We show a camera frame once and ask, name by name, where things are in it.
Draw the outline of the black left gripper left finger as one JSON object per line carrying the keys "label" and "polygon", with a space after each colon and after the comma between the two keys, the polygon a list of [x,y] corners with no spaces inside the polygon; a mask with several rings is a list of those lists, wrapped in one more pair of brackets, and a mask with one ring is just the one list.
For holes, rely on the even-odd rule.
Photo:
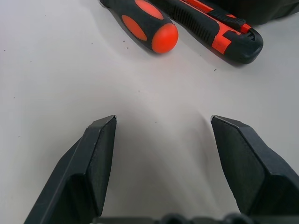
{"label": "black left gripper left finger", "polygon": [[25,220],[90,224],[101,216],[112,166],[116,116],[94,121],[61,157]]}

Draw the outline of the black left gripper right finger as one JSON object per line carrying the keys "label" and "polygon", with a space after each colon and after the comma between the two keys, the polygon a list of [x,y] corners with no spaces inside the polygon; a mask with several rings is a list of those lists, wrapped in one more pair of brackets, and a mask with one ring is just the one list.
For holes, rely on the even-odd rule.
{"label": "black left gripper right finger", "polygon": [[224,224],[297,224],[299,176],[256,131],[238,120],[213,115],[221,167],[239,214]]}

